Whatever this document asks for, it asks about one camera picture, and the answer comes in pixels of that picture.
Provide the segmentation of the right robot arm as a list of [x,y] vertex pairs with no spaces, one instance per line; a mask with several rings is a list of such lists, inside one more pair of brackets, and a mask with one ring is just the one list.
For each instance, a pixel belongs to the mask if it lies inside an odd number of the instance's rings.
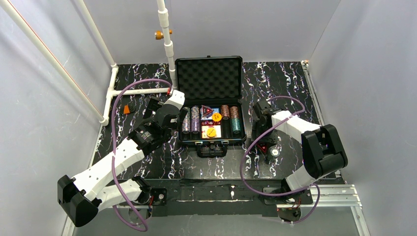
[[345,168],[348,158],[335,126],[320,126],[274,109],[266,100],[253,106],[256,119],[252,135],[256,147],[271,161],[279,156],[278,133],[283,132],[301,144],[303,165],[281,181],[281,187],[270,197],[281,197],[303,191],[315,181]]

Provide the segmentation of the black poker set case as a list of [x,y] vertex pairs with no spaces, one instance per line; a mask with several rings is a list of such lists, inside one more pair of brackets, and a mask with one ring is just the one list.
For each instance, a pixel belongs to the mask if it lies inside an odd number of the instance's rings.
[[242,109],[243,59],[240,56],[180,58],[175,61],[178,88],[185,94],[185,107],[202,105],[220,108],[222,105],[237,106],[241,133],[233,134],[231,118],[216,122],[221,126],[221,138],[203,139],[200,120],[198,134],[183,134],[179,131],[182,145],[194,148],[202,158],[224,157],[228,147],[246,141]]

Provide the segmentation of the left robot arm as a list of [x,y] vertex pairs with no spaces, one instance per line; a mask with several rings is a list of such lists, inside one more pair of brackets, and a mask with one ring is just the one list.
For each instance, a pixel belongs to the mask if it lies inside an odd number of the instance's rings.
[[171,139],[185,117],[184,102],[185,95],[178,90],[164,103],[151,101],[149,106],[158,105],[155,114],[145,118],[115,151],[74,177],[64,175],[58,180],[58,204],[76,227],[86,225],[105,208],[150,197],[151,187],[141,177],[110,182]]

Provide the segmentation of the black red all-in triangle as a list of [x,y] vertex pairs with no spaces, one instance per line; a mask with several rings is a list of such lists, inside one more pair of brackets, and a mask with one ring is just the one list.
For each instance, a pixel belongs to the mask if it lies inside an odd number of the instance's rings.
[[201,119],[210,119],[213,109],[209,106],[202,105],[200,108]]

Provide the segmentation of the white dealer chip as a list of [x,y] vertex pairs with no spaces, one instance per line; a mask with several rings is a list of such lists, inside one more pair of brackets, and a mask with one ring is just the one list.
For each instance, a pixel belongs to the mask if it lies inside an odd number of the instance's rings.
[[271,156],[273,156],[273,157],[278,157],[278,156],[279,156],[279,154],[280,154],[280,152],[279,152],[279,150],[278,150],[278,149],[276,149],[276,148],[272,148],[272,149],[270,150],[270,154],[271,154]]

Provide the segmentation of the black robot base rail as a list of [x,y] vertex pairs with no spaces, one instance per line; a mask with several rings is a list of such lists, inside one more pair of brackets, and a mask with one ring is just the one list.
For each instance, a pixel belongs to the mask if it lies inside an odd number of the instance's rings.
[[149,208],[154,217],[175,215],[261,215],[277,217],[276,206],[289,204],[289,216],[284,219],[299,220],[300,204],[312,204],[309,190],[291,195],[276,180],[251,180],[259,191],[248,189],[240,180],[209,179],[151,179],[141,177],[120,180],[120,186],[134,207]]

